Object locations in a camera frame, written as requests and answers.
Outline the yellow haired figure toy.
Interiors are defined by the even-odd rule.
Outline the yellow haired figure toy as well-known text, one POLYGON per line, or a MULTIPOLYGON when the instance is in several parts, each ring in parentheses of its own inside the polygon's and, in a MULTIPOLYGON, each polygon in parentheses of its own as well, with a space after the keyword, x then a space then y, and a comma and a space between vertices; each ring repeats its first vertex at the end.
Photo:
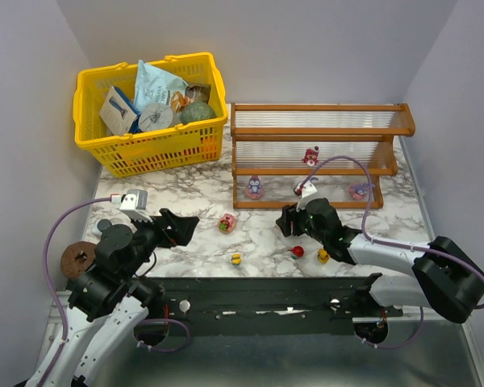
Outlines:
POLYGON ((323 248, 320 248, 317 253, 317 260, 321 264, 326 264, 330 260, 330 255, 323 248))

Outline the red haired figure toy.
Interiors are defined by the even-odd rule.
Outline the red haired figure toy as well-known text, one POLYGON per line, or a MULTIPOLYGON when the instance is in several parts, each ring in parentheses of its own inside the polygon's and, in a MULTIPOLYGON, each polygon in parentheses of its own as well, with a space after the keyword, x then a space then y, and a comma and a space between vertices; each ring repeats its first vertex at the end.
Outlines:
POLYGON ((301 246, 294 246, 289 250, 293 259, 297 260, 302 258, 305 254, 303 247, 301 246))

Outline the purple bunny pink donut toy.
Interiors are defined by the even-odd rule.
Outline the purple bunny pink donut toy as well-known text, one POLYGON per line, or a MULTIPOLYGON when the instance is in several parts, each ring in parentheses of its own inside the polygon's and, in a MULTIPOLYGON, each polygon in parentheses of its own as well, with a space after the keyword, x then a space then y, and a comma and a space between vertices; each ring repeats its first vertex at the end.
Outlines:
POLYGON ((249 178, 248 184, 245 187, 245 194, 252 200, 260 199, 264 195, 264 188, 261 179, 257 175, 249 178))

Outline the purple bunny pink cup toy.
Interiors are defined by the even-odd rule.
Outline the purple bunny pink cup toy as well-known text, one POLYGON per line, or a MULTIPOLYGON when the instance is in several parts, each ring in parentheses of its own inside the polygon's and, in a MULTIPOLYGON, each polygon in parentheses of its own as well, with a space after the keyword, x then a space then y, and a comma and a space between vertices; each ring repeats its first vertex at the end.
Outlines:
POLYGON ((349 186, 348 192, 353 200, 361 201, 369 196, 374 187, 374 184, 354 183, 349 186))

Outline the pink bear strawberry donut toy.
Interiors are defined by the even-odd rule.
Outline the pink bear strawberry donut toy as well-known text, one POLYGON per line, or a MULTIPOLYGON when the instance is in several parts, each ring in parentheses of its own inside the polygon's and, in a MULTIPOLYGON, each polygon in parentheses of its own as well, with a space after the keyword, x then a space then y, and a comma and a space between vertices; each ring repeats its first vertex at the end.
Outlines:
POLYGON ((235 230, 236 227, 236 216, 233 214, 226 213, 217 223, 218 230, 223 234, 230 234, 235 230))

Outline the yellow blue minion toy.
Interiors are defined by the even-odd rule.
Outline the yellow blue minion toy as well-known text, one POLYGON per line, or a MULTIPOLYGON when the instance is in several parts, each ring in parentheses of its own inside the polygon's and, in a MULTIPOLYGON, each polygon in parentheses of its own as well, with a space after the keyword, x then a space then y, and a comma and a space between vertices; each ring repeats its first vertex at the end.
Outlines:
POLYGON ((232 255, 232 258, 231 258, 231 263, 232 263, 233 265, 238 266, 238 265, 240 265, 240 264, 241 264, 241 261, 242 261, 242 259, 241 259, 241 255, 240 255, 240 254, 236 253, 236 254, 233 254, 233 255, 232 255))

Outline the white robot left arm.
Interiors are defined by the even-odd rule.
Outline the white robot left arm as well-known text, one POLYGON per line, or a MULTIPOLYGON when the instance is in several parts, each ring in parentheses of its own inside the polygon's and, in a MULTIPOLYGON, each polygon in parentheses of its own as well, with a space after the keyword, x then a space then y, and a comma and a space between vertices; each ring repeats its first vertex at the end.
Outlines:
POLYGON ((168 209, 157 216, 131 217, 131 226, 102 220, 95 259, 74 282, 62 328, 25 386, 89 386, 92 374, 151 311, 165 312, 164 288, 138 277, 157 248, 186 246, 199 219, 168 209))

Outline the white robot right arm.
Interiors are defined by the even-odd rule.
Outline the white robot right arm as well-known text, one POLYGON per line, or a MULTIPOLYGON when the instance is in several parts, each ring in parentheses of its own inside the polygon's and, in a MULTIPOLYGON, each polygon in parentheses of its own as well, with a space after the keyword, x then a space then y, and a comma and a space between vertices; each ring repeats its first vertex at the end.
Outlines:
POLYGON ((276 224, 285 237, 308 235, 335 261, 395 271, 396 277, 371 285, 380 306, 431 308, 452 323, 484 307, 484 272, 449 238, 427 244, 378 239, 343 225, 325 198, 284 206, 276 224))

